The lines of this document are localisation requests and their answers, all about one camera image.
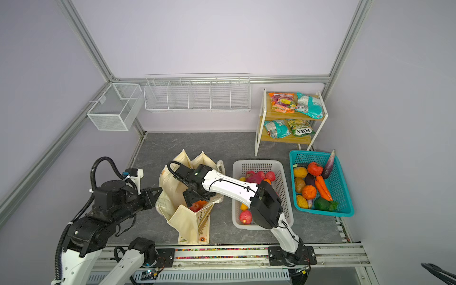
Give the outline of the orange fruit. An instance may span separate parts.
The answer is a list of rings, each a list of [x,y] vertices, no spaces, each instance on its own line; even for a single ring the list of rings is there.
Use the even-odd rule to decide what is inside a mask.
[[[200,200],[200,201],[196,202],[196,205],[197,205],[198,209],[203,208],[206,204],[207,204],[207,201],[203,201],[203,200]]]

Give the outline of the red apple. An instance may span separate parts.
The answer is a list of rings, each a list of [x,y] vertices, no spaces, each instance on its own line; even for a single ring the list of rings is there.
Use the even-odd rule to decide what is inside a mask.
[[[191,205],[189,209],[194,213],[197,213],[201,209],[201,205],[199,203],[193,203],[193,205]]]
[[[242,224],[251,224],[252,223],[252,214],[249,210],[245,210],[245,211],[241,212],[239,219]]]
[[[276,175],[274,172],[269,171],[265,174],[265,179],[268,179],[270,182],[274,182],[276,180]]]

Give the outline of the cream canvas grocery bag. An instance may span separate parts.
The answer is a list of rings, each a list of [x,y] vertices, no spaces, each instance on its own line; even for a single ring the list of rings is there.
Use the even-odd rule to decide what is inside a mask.
[[[162,193],[156,203],[156,210],[167,224],[179,233],[180,245],[207,245],[210,242],[210,215],[213,207],[223,201],[217,194],[210,198],[197,212],[186,206],[183,192],[187,187],[173,177],[167,167],[161,171],[159,186]]]

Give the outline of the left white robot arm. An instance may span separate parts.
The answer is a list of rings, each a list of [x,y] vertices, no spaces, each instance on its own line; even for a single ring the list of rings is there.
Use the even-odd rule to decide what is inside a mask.
[[[96,171],[108,162],[117,176],[97,185]],[[90,171],[91,196],[67,223],[57,245],[54,285],[85,285],[93,267],[111,236],[123,234],[121,223],[136,219],[137,213],[155,207],[161,187],[140,189],[133,181],[139,170],[120,172],[110,157],[98,158]]]

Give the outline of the red apple back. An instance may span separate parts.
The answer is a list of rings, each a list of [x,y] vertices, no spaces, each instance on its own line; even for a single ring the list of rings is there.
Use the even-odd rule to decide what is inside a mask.
[[[265,179],[268,179],[270,182],[274,182],[276,180],[276,175],[274,172],[269,171],[265,174]]]

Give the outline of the white plastic fruit basket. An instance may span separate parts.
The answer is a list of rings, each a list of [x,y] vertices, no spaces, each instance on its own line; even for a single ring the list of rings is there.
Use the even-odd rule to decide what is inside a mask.
[[[233,164],[233,177],[240,178],[247,174],[247,172],[274,172],[275,181],[272,182],[273,189],[278,193],[283,207],[288,225],[293,226],[294,217],[292,213],[292,203],[290,201],[290,194],[286,182],[285,171],[283,165],[277,160],[238,160]],[[241,215],[241,203],[232,200],[232,222],[238,229],[247,230],[264,230],[261,226],[252,222],[251,224],[242,224],[239,216]]]

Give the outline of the small white mesh basket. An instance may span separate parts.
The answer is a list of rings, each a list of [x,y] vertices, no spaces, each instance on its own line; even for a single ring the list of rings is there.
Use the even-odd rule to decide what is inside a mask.
[[[100,131],[129,131],[143,104],[144,94],[139,84],[112,83],[87,116]]]

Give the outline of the orange pumpkin vegetable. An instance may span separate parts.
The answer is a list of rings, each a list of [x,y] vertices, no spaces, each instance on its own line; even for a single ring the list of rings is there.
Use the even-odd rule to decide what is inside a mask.
[[[313,200],[317,196],[317,189],[313,185],[306,185],[302,188],[301,195],[306,200]]]

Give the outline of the white wood two-tier shelf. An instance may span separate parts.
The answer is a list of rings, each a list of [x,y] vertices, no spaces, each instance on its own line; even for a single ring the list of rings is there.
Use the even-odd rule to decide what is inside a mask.
[[[288,144],[297,144],[299,147],[302,145],[306,146],[307,150],[312,149],[313,144],[321,132],[324,124],[328,119],[328,111],[326,105],[323,101],[323,97],[321,93],[316,93],[315,95],[309,95],[311,101],[316,101],[321,104],[322,109],[322,117],[320,118],[313,118],[308,116],[307,114],[303,114],[300,112],[294,113],[281,113],[273,109],[273,102],[271,101],[271,95],[275,92],[267,91],[264,89],[262,99],[261,99],[261,107],[259,113],[259,119],[256,127],[255,132],[255,150],[254,155],[257,156],[260,150],[260,144],[263,141],[274,142],[274,143],[288,143]],[[289,135],[285,137],[272,137],[266,128],[266,124],[270,122],[282,122],[287,127],[288,131],[290,132]],[[297,125],[298,123],[306,123],[308,124],[311,129],[302,135],[297,134],[297,129],[292,128],[292,125]]]

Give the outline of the red tomato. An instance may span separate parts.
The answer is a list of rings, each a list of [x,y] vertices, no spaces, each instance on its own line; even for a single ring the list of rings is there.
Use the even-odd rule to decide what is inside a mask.
[[[308,165],[307,171],[309,174],[311,174],[314,177],[321,176],[323,173],[324,168],[317,164],[316,162],[312,162]]]

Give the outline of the green pepper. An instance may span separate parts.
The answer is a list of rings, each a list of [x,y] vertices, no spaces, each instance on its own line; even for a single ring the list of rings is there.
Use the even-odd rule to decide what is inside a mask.
[[[323,197],[319,197],[313,202],[314,208],[316,210],[320,210],[320,211],[334,212],[337,210],[338,205],[339,205],[338,202],[328,201],[328,200],[324,199]]]

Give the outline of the purple eggplant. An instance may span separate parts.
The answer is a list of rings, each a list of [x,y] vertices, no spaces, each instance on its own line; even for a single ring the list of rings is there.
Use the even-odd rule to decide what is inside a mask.
[[[327,160],[327,163],[323,169],[323,172],[321,174],[321,176],[323,177],[323,179],[328,179],[331,175],[331,172],[333,170],[333,167],[334,167],[334,163],[335,163],[335,158],[336,158],[336,151],[333,150]]]

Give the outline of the teal plastic vegetable basket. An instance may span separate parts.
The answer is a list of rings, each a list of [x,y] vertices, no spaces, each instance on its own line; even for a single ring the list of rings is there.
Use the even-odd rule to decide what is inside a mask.
[[[316,162],[320,166],[325,166],[328,159],[330,158],[330,153],[324,152],[313,152],[305,150],[292,150],[289,153],[289,163],[293,175],[293,167],[295,165],[309,165],[312,162]],[[346,184],[342,166],[338,157],[334,158],[334,167],[328,179],[325,179],[326,186],[335,200],[338,202],[338,206],[334,211],[320,211],[314,209],[303,209],[298,206],[296,199],[297,192],[295,187],[295,182],[292,180],[292,191],[293,191],[293,202],[297,210],[312,214],[320,214],[324,216],[333,216],[333,217],[351,217],[355,214],[355,209],[350,197],[349,189]]]

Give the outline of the teal snack packet upper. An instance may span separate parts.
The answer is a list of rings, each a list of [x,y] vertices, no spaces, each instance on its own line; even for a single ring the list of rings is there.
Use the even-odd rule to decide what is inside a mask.
[[[323,105],[318,97],[297,93],[296,112],[304,114],[312,119],[322,119],[324,117]]]

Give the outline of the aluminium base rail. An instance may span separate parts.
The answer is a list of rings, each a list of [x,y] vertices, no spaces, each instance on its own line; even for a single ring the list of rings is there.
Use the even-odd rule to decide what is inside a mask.
[[[324,273],[332,273],[335,268],[348,270],[356,285],[378,284],[360,243],[309,244],[306,258],[294,267],[280,264],[276,245],[169,246],[156,250],[159,253],[156,265],[137,269],[132,278],[127,278],[127,283],[131,280],[139,285],[288,283],[294,273],[311,266],[309,284],[318,283]]]

